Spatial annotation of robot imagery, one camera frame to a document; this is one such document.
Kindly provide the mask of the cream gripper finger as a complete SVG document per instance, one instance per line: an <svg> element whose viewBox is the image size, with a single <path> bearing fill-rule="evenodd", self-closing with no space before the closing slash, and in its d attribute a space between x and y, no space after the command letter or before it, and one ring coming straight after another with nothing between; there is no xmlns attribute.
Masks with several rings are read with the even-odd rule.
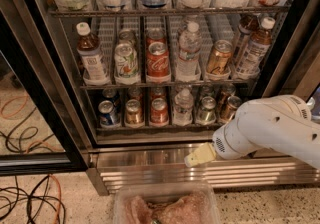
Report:
<svg viewBox="0 0 320 224"><path fill-rule="evenodd" d="M192 153L184 158L187 167L194 167L200 164L208 163L216 159L216 152L213 145L206 142L199 146Z"/></svg>

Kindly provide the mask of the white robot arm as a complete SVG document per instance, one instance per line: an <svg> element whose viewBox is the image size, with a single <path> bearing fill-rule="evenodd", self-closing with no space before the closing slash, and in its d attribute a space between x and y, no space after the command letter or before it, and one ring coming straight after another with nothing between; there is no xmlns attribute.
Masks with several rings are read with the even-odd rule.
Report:
<svg viewBox="0 0 320 224"><path fill-rule="evenodd" d="M217 157L239 159L267 148L320 168L320 125L312 121L305 101L280 95L243 103L234 119L217 129L205 143L184 158L188 167Z"/></svg>

